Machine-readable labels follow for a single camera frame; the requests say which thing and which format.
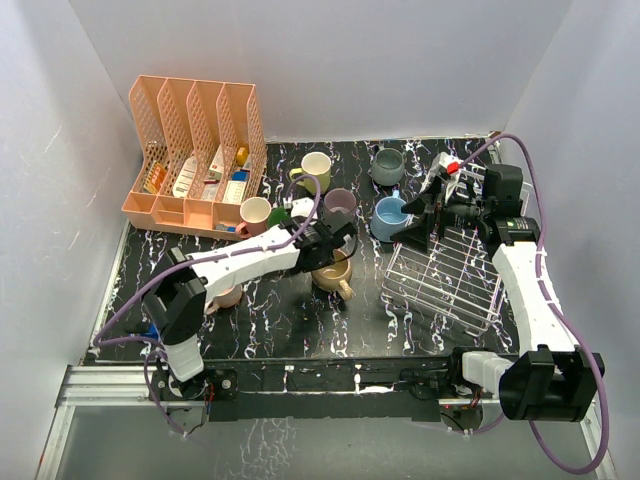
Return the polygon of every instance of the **black marble tabletop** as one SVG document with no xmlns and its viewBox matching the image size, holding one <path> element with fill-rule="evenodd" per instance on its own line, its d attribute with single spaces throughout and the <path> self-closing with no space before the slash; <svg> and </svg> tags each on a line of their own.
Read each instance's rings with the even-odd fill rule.
<svg viewBox="0 0 640 480">
<path fill-rule="evenodd" d="M 280 204 L 290 181 L 287 172 L 298 167 L 309 152 L 321 151 L 332 161 L 331 187 L 351 190 L 358 198 L 359 251 L 353 257 L 350 282 L 355 298 L 344 302 L 335 293 L 315 287 L 310 274 L 266 275 L 244 285 L 244 295 L 234 308 L 205 315 L 200 348 L 205 359 L 377 357 L 402 355 L 446 355 L 456 345 L 487 346 L 497 352 L 515 353 L 515 324 L 503 305 L 502 319 L 479 338 L 460 334 L 442 315 L 419 313 L 381 298 L 385 268 L 392 244 L 381 244 L 370 236 L 369 220 L 376 202 L 392 188 L 375 185 L 369 169 L 375 145 L 395 148 L 405 155 L 407 172 L 400 183 L 405 199 L 421 190 L 431 160 L 439 152 L 467 157 L 482 145 L 482 139 L 392 140 L 383 142 L 286 143 L 268 146 L 267 170 L 260 194 Z M 480 162 L 489 162 L 485 153 Z M 304 189 L 298 195 L 305 195 Z M 112 285 L 107 318 L 149 278 L 161 256 L 179 246 L 184 253 L 208 251 L 223 241 L 151 232 L 128 227 L 124 253 Z M 122 336 L 148 318 L 138 304 L 107 337 Z M 89 349 L 85 363 L 143 360 L 144 344 Z"/>
</svg>

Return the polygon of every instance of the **white wall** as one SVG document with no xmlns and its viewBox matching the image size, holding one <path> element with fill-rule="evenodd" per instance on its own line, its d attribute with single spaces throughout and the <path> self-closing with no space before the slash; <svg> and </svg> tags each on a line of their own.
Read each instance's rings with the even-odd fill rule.
<svg viewBox="0 0 640 480">
<path fill-rule="evenodd" d="M 34 477 L 86 348 L 139 144 L 69 4 L 0 4 L 0 478 L 14 480 Z"/>
<path fill-rule="evenodd" d="M 537 165 L 563 309 L 604 356 L 621 479 L 640 467 L 638 59 L 637 1 L 574 2 L 506 129 Z"/>
<path fill-rule="evenodd" d="M 502 129 L 570 3 L 70 2 L 123 99 L 142 73 L 256 83 L 271 140 Z"/>
</svg>

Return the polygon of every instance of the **organizer compartment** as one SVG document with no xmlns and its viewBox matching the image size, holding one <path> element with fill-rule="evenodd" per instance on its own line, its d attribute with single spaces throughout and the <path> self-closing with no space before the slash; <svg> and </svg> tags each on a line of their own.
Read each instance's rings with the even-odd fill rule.
<svg viewBox="0 0 640 480">
<path fill-rule="evenodd" d="M 141 76 L 129 94 L 144 162 L 122 207 L 138 228 L 239 240 L 227 229 L 241 222 L 240 205 L 223 202 L 227 183 L 239 169 L 236 152 L 249 149 L 251 169 L 243 199 L 257 195 L 266 167 L 254 85 Z M 220 150 L 224 173 L 213 201 L 202 200 L 204 180 Z M 185 161 L 196 158 L 185 198 L 173 186 Z M 143 192 L 154 162 L 167 174 L 157 194 Z"/>
</svg>

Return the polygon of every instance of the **gray floor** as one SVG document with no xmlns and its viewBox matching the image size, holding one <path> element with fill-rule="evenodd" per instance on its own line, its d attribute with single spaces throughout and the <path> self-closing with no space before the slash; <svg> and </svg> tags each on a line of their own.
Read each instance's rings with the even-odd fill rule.
<svg viewBox="0 0 640 480">
<path fill-rule="evenodd" d="M 209 423 L 184 442 L 169 435 L 153 408 L 83 407 L 76 409 L 57 478 L 575 478 L 544 456 L 527 423 L 505 420 L 469 440 L 442 431 L 442 424 L 426 425 L 402 419 Z M 542 431 L 565 462 L 588 463 L 578 424 L 544 424 Z"/>
</svg>

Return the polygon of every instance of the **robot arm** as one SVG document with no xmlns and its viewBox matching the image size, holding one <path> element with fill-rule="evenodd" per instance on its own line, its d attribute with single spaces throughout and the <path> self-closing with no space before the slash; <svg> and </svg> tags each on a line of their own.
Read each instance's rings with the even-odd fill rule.
<svg viewBox="0 0 640 480">
<path fill-rule="evenodd" d="M 504 283 L 520 358 L 511 362 L 493 352 L 456 349 L 449 381 L 481 386 L 499 396 L 503 412 L 512 420 L 581 420 L 596 393 L 595 379 L 576 339 L 540 292 L 535 272 L 539 229 L 535 219 L 521 215 L 522 171 L 509 165 L 488 166 L 481 198 L 476 198 L 473 185 L 467 186 L 467 195 L 456 195 L 459 177 L 458 160 L 438 155 L 429 186 L 403 208 L 419 215 L 418 221 L 392 239 L 427 251 L 434 230 L 443 237 L 447 227 L 477 229 Z M 541 278 L 560 308 L 544 262 Z M 600 355 L 595 358 L 604 373 Z"/>
<path fill-rule="evenodd" d="M 198 263 L 169 275 L 144 296 L 142 305 L 160 335 L 167 363 L 178 381 L 186 382 L 204 369 L 197 333 L 203 313 L 217 295 L 270 272 L 309 272 L 331 265 L 335 262 L 333 251 L 356 234 L 348 218 L 336 214 L 328 221 L 312 223 L 288 246 L 269 249 L 293 236 L 302 223 L 299 218 L 285 220 L 257 237 L 189 255 L 198 259 L 226 254 L 220 260 Z M 255 252 L 233 255 L 255 247 L 259 248 Z M 154 275 L 188 259 L 179 248 L 174 248 L 163 256 Z"/>
</svg>

